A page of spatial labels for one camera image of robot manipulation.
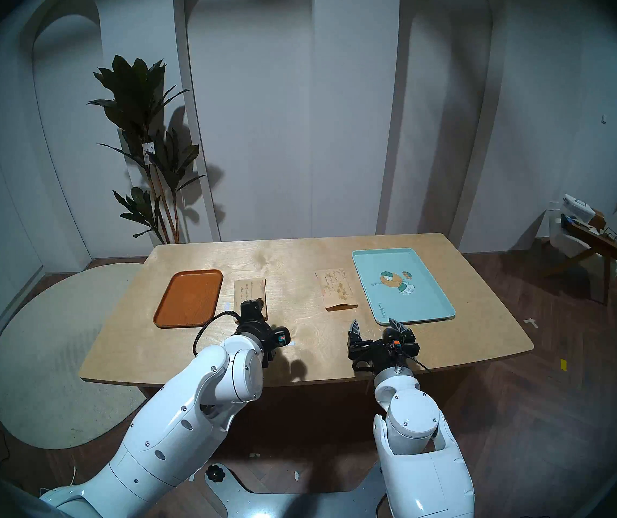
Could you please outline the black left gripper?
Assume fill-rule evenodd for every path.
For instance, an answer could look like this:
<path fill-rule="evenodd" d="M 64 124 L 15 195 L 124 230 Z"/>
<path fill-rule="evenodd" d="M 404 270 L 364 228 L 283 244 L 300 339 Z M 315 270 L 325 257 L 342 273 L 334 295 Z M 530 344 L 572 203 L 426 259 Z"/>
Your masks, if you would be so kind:
<path fill-rule="evenodd" d="M 288 346 L 291 336 L 286 327 L 272 328 L 262 317 L 255 318 L 253 303 L 261 315 L 266 315 L 266 304 L 263 299 L 241 302 L 241 316 L 236 333 L 255 338 L 262 350 L 262 367 L 268 367 L 275 358 L 276 349 Z"/>

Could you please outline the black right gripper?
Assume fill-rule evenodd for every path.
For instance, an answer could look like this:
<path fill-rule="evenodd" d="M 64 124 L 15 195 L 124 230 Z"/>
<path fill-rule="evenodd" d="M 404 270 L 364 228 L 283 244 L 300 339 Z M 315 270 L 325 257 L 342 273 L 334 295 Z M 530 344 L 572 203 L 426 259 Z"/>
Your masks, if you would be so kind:
<path fill-rule="evenodd" d="M 351 367 L 355 372 L 380 372 L 394 367 L 406 367 L 409 359 L 415 360 L 420 346 L 411 328 L 390 318 L 391 328 L 382 332 L 377 340 L 365 340 L 360 335 L 359 324 L 355 319 L 348 331 L 347 351 Z"/>

